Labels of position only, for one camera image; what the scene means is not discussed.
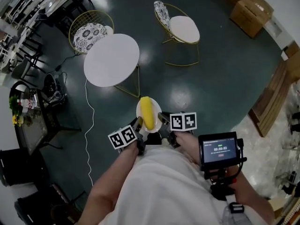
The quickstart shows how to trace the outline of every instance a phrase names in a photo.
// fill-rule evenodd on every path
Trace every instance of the person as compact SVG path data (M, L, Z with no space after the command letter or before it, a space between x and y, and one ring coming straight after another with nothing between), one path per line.
M300 112L291 114L290 119L300 120ZM293 134L293 132L300 132L300 124L295 124L295 125L289 124L288 129L291 135Z
M200 165L198 138L175 132L182 149ZM134 141L118 156L92 188L78 225L217 225L226 223L226 201L215 199L199 167L182 153L162 145L147 145L136 161ZM227 174L238 167L227 169ZM236 182L236 202L244 205L248 223L271 224L271 205L251 187L242 172Z

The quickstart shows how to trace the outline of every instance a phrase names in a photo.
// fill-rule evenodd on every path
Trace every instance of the white shirt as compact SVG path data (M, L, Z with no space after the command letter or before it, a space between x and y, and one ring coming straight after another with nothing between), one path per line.
M215 199L210 184L181 153L146 146L127 176L115 210L99 225L218 225L227 203ZM250 207L253 225L266 222Z

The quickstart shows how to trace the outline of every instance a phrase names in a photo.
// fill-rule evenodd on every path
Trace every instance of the white cable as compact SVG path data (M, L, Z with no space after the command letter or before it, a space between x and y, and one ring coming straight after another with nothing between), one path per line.
M86 150L86 152L87 152L87 154L88 154L88 156L89 156L89 158L88 158L88 165L89 165L89 167L90 167L90 172L89 172L89 177L90 177L90 173L92 172L92 168L91 168L91 166L90 166L90 164L89 164L89 161L90 161L90 155L89 155L89 152L88 152L88 139L86 138L86 135L87 135L87 133L93 128L93 126L94 126L94 114L95 114L95 109L90 105L90 103L89 103L89 101L88 101L88 93L87 93L87 91L86 91L86 83L88 82L88 80L86 80L85 81L85 85L84 85L84 87L85 87L85 97L86 97L86 101L88 102L88 105L90 106L90 108L91 109L93 109L93 116L92 116L92 118L93 118L93 125L90 127L90 129L84 134L84 137L85 137L85 141L86 141L86 145L85 145L85 150Z

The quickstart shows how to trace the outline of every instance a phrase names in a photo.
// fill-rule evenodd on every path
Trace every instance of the person's arm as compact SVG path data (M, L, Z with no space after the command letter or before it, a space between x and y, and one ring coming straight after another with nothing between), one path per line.
M113 211L121 188L138 155L136 141L118 156L111 167L94 184L78 225L98 225Z
M176 141L182 148L194 159L194 161L201 165L199 142L198 138L190 133L175 132ZM236 174L238 166L228 168L228 175ZM270 203L264 198L260 197L253 189L248 180L242 172L236 177L237 182L230 185L235 189L235 198L239 204L247 205L255 210L268 224L274 221L274 211Z

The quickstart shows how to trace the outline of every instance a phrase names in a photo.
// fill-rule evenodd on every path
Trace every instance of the camera screen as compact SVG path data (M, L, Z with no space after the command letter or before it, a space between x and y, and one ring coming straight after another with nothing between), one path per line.
M204 162L211 163L236 157L234 138L203 141Z

